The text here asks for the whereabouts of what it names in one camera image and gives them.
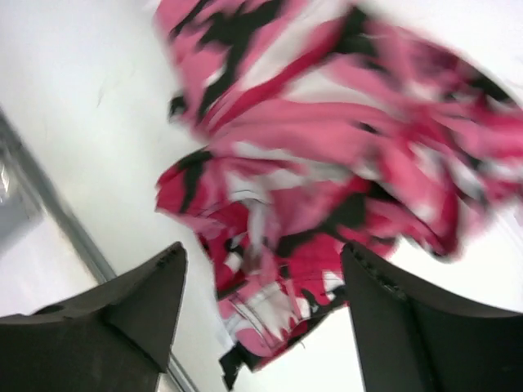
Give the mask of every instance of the pink and black cloth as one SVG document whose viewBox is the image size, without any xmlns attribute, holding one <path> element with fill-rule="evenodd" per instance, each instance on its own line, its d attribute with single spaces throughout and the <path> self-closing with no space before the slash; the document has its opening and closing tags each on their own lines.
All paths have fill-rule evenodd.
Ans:
<svg viewBox="0 0 523 392">
<path fill-rule="evenodd" d="M 347 241 L 456 258 L 521 195 L 508 94 L 354 2 L 163 0 L 157 22 L 183 80 L 172 115 L 207 143 L 162 174 L 158 208 L 214 265 L 229 386 L 346 303 Z"/>
</svg>

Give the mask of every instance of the white surface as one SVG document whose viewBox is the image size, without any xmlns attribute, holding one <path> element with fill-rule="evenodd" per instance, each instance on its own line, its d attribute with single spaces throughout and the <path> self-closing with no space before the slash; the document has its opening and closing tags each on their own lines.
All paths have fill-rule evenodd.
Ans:
<svg viewBox="0 0 523 392">
<path fill-rule="evenodd" d="M 519 0 L 376 3 L 451 42 L 502 80 L 521 80 Z M 223 391 L 211 270 L 190 232 L 154 213 L 158 175 L 196 144 L 167 123 L 177 84 L 153 34 L 150 10 L 126 0 L 3 0 L 0 75 L 2 108 L 117 272 L 175 240 L 185 244 L 190 269 L 175 352 L 202 392 Z M 433 273 L 436 267 L 421 260 L 422 253 L 407 252 L 405 268 L 448 289 L 485 299 L 481 288 L 490 285 L 494 302 L 521 307 L 517 267 L 499 272 L 492 284 L 474 263 L 465 272 L 452 265 Z M 485 260 L 483 252 L 474 257 Z M 347 351 L 354 352 L 349 325 L 347 312 L 338 312 L 305 340 L 305 348 L 257 375 L 242 372 L 237 390 L 361 391 L 355 356 L 347 362 Z"/>
<path fill-rule="evenodd" d="M 94 286 L 96 280 L 48 216 L 0 251 L 0 317 L 32 314 Z"/>
<path fill-rule="evenodd" d="M 167 376 L 162 375 L 162 376 L 160 376 L 157 392 L 180 392 L 180 391 L 171 383 L 171 381 L 168 379 Z"/>
</svg>

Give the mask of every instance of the fabric fold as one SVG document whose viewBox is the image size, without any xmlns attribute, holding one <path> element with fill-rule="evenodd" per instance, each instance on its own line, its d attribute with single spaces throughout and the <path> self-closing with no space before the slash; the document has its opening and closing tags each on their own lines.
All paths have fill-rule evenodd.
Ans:
<svg viewBox="0 0 523 392">
<path fill-rule="evenodd" d="M 162 175 L 158 209 L 198 235 L 252 370 L 346 303 L 346 241 L 453 260 L 521 195 L 514 100 L 355 2 L 163 0 L 157 21 L 184 83 L 172 114 L 207 142 Z"/>
</svg>

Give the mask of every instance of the crumpled fabric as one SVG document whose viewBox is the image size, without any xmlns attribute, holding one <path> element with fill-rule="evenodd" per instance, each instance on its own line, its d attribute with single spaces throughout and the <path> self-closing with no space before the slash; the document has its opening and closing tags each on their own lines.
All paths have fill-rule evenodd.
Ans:
<svg viewBox="0 0 523 392">
<path fill-rule="evenodd" d="M 346 304 L 344 243 L 455 260 L 521 195 L 514 100 L 357 2 L 163 0 L 156 20 L 183 84 L 171 115 L 207 144 L 161 175 L 158 209 L 212 261 L 228 384 Z"/>
</svg>

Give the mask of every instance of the gray trim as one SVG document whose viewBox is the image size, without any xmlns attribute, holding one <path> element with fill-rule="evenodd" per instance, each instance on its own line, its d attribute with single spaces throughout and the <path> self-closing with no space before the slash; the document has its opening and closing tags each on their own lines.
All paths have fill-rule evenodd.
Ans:
<svg viewBox="0 0 523 392">
<path fill-rule="evenodd" d="M 103 283 L 115 278 L 116 273 L 109 262 L 89 237 L 78 218 L 61 201 L 51 181 L 23 146 L 1 111 L 0 150 L 11 158 L 12 169 L 20 178 L 20 183 L 35 197 L 35 201 L 41 203 L 54 217 L 95 279 Z M 194 382 L 173 353 L 169 360 L 168 375 L 180 392 L 198 392 Z"/>
</svg>

